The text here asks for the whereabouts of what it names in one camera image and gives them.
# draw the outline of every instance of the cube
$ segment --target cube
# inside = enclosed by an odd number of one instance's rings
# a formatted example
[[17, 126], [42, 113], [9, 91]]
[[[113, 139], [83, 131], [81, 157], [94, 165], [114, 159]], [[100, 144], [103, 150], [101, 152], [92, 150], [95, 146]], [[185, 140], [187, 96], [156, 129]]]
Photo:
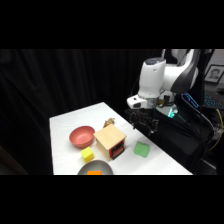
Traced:
[[81, 154], [82, 154], [82, 158], [84, 159], [85, 163], [88, 163], [94, 159], [94, 155], [93, 155], [93, 152], [90, 147], [82, 150]]
[[112, 151], [113, 157], [115, 158], [124, 151], [124, 143], [127, 136], [113, 124], [96, 132], [94, 136], [96, 138], [97, 148], [108, 161], [112, 159]]

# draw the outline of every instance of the gray plate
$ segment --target gray plate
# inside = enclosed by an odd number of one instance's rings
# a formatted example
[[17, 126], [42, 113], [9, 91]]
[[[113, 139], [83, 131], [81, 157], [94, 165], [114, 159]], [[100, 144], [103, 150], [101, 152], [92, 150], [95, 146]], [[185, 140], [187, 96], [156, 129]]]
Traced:
[[111, 167], [107, 163], [100, 160], [94, 160], [87, 163], [78, 172], [78, 175], [87, 175], [88, 171], [101, 171], [102, 175], [113, 175]]

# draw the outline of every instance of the yellow cube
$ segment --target yellow cube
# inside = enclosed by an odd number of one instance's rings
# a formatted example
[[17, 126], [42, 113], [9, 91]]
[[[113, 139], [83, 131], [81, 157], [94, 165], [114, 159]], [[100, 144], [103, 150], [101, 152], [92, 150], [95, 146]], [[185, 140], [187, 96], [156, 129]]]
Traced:
[[81, 154], [82, 154], [82, 158], [84, 159], [84, 161], [86, 163], [88, 163], [88, 162], [90, 162], [91, 160], [94, 159], [94, 155], [93, 155], [93, 152], [92, 152], [90, 147], [82, 150]]

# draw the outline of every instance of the red object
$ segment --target red object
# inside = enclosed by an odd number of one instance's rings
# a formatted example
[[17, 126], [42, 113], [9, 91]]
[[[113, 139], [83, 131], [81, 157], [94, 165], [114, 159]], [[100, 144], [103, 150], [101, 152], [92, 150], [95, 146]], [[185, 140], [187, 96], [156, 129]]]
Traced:
[[[116, 156], [117, 154], [119, 154], [123, 149], [124, 149], [123, 146], [120, 147], [119, 149], [117, 149], [117, 150], [114, 152], [114, 156]], [[110, 158], [111, 158], [111, 157], [112, 157], [112, 149], [110, 149], [109, 153], [110, 153]]]
[[70, 134], [70, 142], [79, 149], [85, 149], [90, 146], [94, 140], [95, 130], [89, 126], [83, 126], [75, 129]]

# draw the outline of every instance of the bowl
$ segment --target bowl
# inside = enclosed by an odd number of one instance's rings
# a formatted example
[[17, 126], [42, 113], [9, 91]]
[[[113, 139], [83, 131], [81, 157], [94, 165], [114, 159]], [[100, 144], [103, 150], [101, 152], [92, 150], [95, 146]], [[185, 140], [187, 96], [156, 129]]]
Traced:
[[111, 167], [101, 160], [94, 160], [82, 167], [78, 175], [87, 175], [88, 171], [101, 171], [102, 175], [114, 175]]
[[90, 146], [94, 140], [95, 130], [89, 126], [83, 126], [75, 129], [69, 136], [70, 142], [79, 149]]

